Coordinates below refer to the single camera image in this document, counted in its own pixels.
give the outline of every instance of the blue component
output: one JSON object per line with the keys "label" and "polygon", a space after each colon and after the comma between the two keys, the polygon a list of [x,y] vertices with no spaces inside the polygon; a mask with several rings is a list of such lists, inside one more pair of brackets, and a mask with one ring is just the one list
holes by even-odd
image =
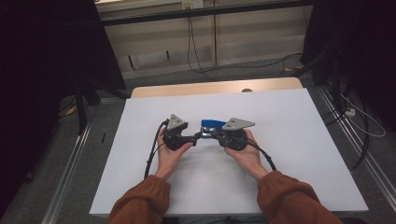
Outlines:
{"label": "blue component", "polygon": [[224,126],[224,124],[226,124],[226,123],[227,122],[219,121],[219,120],[203,119],[201,121],[201,127],[205,127],[205,128],[219,128],[219,129],[221,129],[221,127]]}

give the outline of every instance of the orange sleeve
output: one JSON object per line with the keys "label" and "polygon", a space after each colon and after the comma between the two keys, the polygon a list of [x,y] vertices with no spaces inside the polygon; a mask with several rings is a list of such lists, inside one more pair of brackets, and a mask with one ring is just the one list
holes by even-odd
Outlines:
{"label": "orange sleeve", "polygon": [[149,175],[116,201],[107,223],[161,223],[169,208],[170,189],[166,181]]}
{"label": "orange sleeve", "polygon": [[342,224],[320,204],[312,187],[297,179],[271,172],[259,183],[257,202],[271,223]]}

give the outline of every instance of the person's right hand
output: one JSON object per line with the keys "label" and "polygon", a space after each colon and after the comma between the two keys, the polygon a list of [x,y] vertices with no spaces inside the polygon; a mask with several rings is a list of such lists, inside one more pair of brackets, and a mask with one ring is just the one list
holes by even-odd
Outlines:
{"label": "person's right hand", "polygon": [[[247,133],[247,138],[257,145],[251,131],[245,129],[245,132]],[[257,181],[259,181],[261,178],[268,174],[268,171],[262,166],[262,162],[260,160],[260,151],[255,147],[247,145],[241,151],[225,147],[224,151],[225,153],[227,153],[227,155],[233,157],[238,162],[239,166]]]}

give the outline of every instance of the electrical outlet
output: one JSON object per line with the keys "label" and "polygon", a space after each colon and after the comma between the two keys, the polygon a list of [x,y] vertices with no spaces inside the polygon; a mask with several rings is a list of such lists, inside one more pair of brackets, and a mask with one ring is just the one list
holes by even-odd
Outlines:
{"label": "electrical outlet", "polygon": [[185,9],[190,9],[190,8],[193,8],[191,1],[182,1],[181,2],[181,9],[185,10]]}
{"label": "electrical outlet", "polygon": [[204,0],[192,0],[191,4],[192,4],[192,8],[203,8]]}
{"label": "electrical outlet", "polygon": [[355,109],[354,108],[347,108],[346,115],[353,118],[355,116]]}

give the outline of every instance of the black cable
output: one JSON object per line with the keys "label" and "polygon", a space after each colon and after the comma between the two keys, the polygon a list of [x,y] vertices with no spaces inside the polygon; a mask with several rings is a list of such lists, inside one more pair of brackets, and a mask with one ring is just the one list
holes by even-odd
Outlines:
{"label": "black cable", "polygon": [[[349,92],[350,92],[350,89],[346,89],[346,92],[344,93],[344,95],[348,95]],[[335,112],[335,111],[337,111],[338,109],[341,110],[339,116],[337,116],[334,120],[325,123],[326,126],[329,126],[329,125],[331,125],[331,124],[334,124],[336,121],[338,121],[339,119],[341,119],[341,118],[343,118],[343,117],[345,116],[345,113],[347,112],[347,101],[346,101],[346,100],[344,100],[344,106],[341,105],[341,107],[342,107],[342,108],[335,108],[335,109],[332,111],[332,112]]]}
{"label": "black cable", "polygon": [[[352,98],[350,98],[350,101],[352,104],[355,105],[355,102],[353,101]],[[361,99],[361,106],[363,109],[363,112],[366,113],[366,105],[364,103],[364,101]],[[358,114],[361,117],[361,119],[363,120],[364,123],[364,129],[366,131],[365,135],[364,135],[364,141],[363,141],[363,145],[361,147],[361,156],[359,157],[359,159],[356,161],[355,165],[352,166],[352,170],[355,171],[355,169],[364,161],[368,150],[369,150],[369,145],[370,145],[370,134],[368,134],[369,132],[369,121],[367,119],[367,116],[363,116],[363,114],[358,110]]]}
{"label": "black cable", "polygon": [[243,140],[243,139],[236,138],[236,137],[231,137],[231,138],[232,138],[233,140],[238,141],[238,142],[242,142],[242,143],[245,143],[245,144],[250,145],[250,146],[252,146],[252,147],[255,147],[257,150],[259,150],[259,151],[262,153],[262,155],[265,157],[265,159],[267,159],[268,163],[270,163],[271,169],[272,169],[273,171],[276,170],[276,167],[275,167],[274,163],[272,162],[271,157],[270,157],[264,150],[262,150],[262,149],[259,147],[259,145],[257,145],[253,140],[251,140],[250,138],[248,138],[247,140],[249,140],[249,141],[250,141],[250,142],[249,142],[249,141],[245,141],[245,140]]}
{"label": "black cable", "polygon": [[161,146],[163,146],[163,144],[161,144],[161,145],[159,145],[159,146],[157,147],[157,149],[154,150],[155,144],[157,143],[158,135],[160,134],[161,127],[162,127],[163,125],[167,125],[168,122],[169,122],[168,119],[167,119],[166,121],[162,122],[161,125],[160,125],[160,127],[158,127],[157,133],[155,134],[154,142],[152,143],[151,152],[149,153],[148,160],[147,160],[146,171],[145,171],[145,179],[146,179],[146,177],[149,176],[149,168],[150,168],[150,166],[151,166],[152,159],[154,158],[155,153],[157,152],[158,148],[160,148]]}
{"label": "black cable", "polygon": [[[211,71],[219,70],[219,69],[227,69],[227,68],[261,68],[261,67],[271,66],[271,65],[274,65],[274,64],[277,64],[277,63],[282,63],[286,59],[288,59],[288,58],[290,58],[292,56],[301,55],[302,54],[302,53],[289,54],[289,55],[286,55],[283,59],[281,59],[279,61],[276,61],[274,63],[262,64],[262,65],[233,65],[233,66],[225,66],[225,67],[214,67],[214,68],[209,68],[209,69],[204,70],[202,68],[200,62],[199,62],[198,54],[197,54],[197,51],[196,51],[194,33],[193,33],[193,28],[192,28],[192,21],[191,21],[190,17],[188,17],[187,19],[188,19],[188,22],[189,22],[189,49],[188,49],[188,53],[187,53],[187,61],[189,63],[189,68],[194,73],[203,73],[208,79],[213,80],[213,81],[217,81],[217,80],[209,77],[206,74],[207,72],[211,72]],[[190,42],[191,42],[191,39],[192,39],[192,44],[194,45],[195,57],[197,59],[197,62],[198,62],[199,68],[200,68],[199,70],[195,70],[195,69],[193,69],[191,67],[191,62],[190,62],[190,50],[191,50]]]}
{"label": "black cable", "polygon": [[209,77],[209,76],[206,74],[206,72],[202,69],[201,63],[199,62],[199,59],[198,59],[197,48],[196,48],[196,46],[195,46],[194,32],[193,32],[193,28],[192,28],[192,21],[191,21],[191,18],[190,18],[190,17],[188,17],[187,20],[188,20],[188,22],[189,22],[189,51],[188,51],[188,53],[187,53],[187,61],[189,62],[189,67],[190,67],[191,71],[195,72],[195,71],[192,69],[191,64],[190,64],[190,42],[191,42],[191,39],[192,39],[192,44],[194,45],[195,58],[197,59],[198,66],[199,66],[199,68],[200,68],[200,70],[201,70],[201,72],[199,72],[199,73],[204,74],[204,76],[207,77],[209,80],[218,81],[218,80],[215,80],[214,78]]}
{"label": "black cable", "polygon": [[285,72],[285,61],[287,60],[287,59],[289,59],[289,58],[291,58],[292,56],[295,56],[295,55],[301,55],[302,53],[295,53],[295,54],[289,54],[289,55],[286,55],[283,59],[282,59],[282,71],[280,72],[280,74],[279,75],[277,75],[277,77],[281,77],[282,75],[283,75],[283,73]]}

